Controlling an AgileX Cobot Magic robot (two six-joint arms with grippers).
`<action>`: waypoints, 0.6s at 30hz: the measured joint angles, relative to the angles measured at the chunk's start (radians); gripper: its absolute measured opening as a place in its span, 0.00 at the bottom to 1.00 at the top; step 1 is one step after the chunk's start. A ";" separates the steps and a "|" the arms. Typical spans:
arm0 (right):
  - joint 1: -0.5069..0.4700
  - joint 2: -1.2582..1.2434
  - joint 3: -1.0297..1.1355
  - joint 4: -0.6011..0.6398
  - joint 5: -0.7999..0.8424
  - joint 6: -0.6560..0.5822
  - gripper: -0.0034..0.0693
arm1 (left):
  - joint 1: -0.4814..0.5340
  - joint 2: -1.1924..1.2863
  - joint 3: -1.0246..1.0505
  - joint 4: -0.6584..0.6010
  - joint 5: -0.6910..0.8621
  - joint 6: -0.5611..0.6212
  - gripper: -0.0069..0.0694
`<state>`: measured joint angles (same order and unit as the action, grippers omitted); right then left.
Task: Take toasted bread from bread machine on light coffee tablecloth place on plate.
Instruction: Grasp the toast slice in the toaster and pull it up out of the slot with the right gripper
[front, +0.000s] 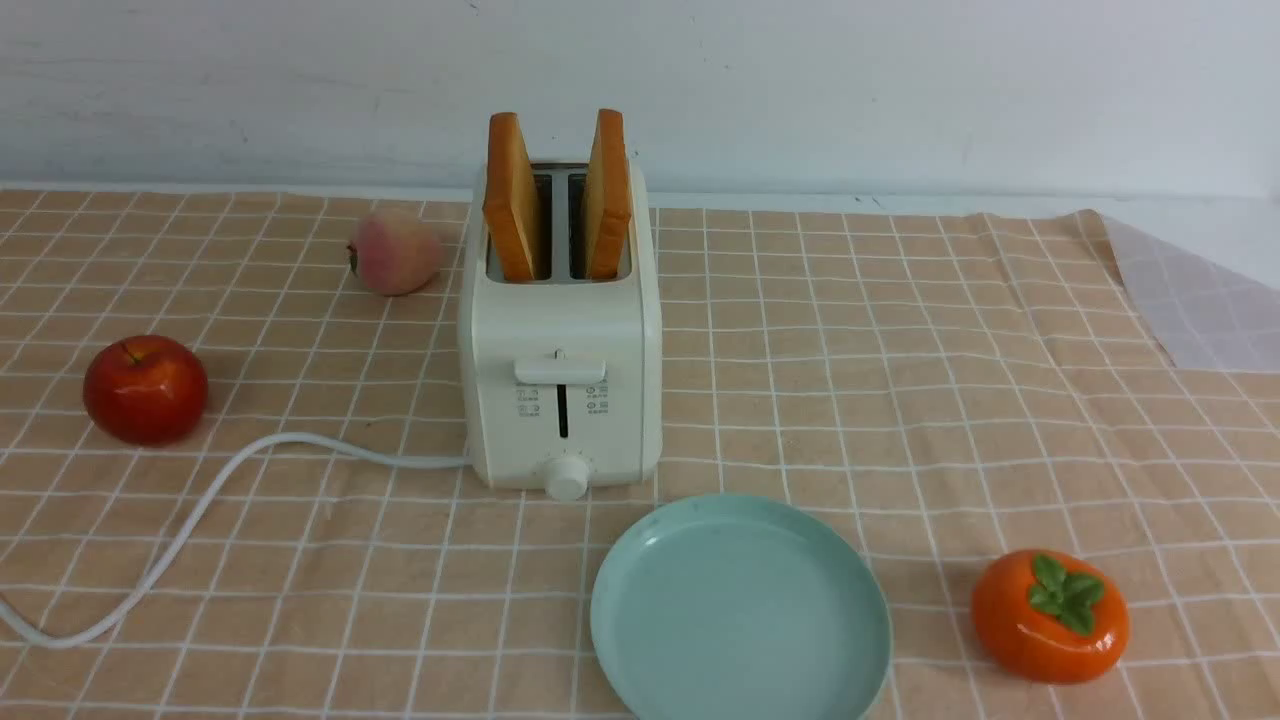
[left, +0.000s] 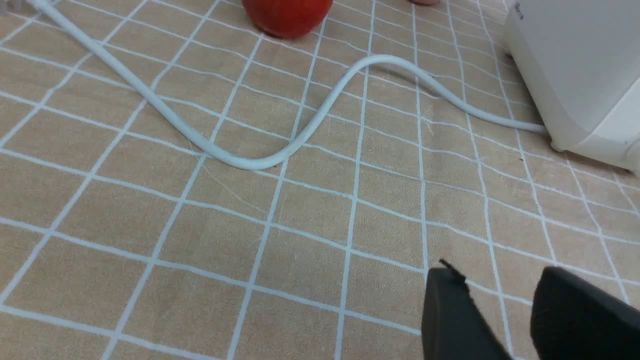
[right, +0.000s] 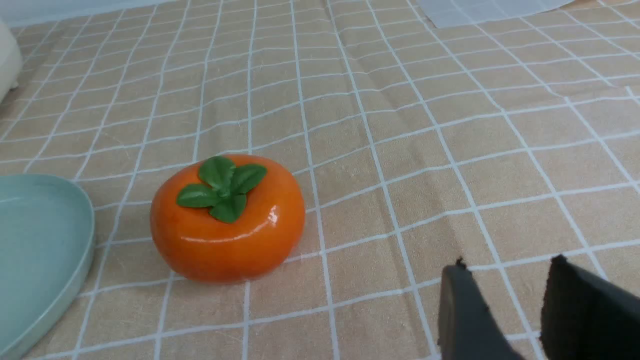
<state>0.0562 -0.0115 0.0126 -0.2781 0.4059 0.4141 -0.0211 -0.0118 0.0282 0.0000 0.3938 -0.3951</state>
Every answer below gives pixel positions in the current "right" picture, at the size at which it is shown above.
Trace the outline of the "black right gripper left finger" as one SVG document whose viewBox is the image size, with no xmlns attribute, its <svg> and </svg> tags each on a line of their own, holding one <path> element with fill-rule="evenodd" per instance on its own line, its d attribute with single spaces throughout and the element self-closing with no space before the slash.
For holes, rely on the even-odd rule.
<svg viewBox="0 0 640 360">
<path fill-rule="evenodd" d="M 521 360 L 462 258 L 441 272 L 438 346 L 443 360 Z"/>
</svg>

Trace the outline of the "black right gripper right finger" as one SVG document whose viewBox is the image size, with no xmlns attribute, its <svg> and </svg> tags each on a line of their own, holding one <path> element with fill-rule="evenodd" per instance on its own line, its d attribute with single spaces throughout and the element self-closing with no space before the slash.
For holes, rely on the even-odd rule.
<svg viewBox="0 0 640 360">
<path fill-rule="evenodd" d="M 549 360 L 637 360 L 640 299 L 555 256 L 542 299 L 540 340 Z"/>
</svg>

